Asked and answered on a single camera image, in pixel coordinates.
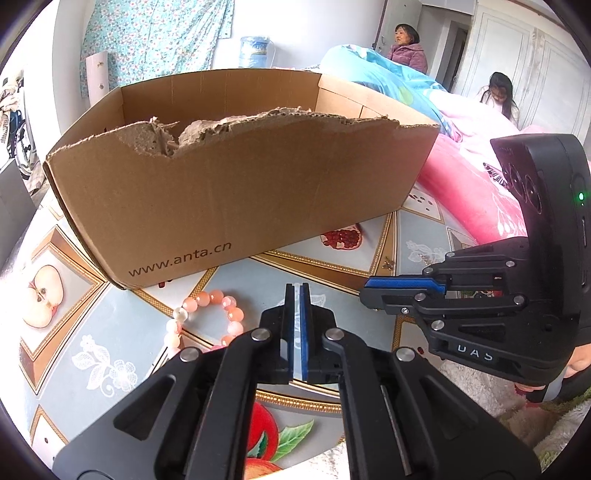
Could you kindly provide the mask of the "right hand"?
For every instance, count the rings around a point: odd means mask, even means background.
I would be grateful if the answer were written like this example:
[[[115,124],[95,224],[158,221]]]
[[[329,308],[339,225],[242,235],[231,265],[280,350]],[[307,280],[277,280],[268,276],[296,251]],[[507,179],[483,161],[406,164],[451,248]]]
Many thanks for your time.
[[[516,390],[534,403],[566,402],[583,395],[590,388],[590,349],[589,344],[574,349],[564,376],[557,383],[540,387],[515,384]]]

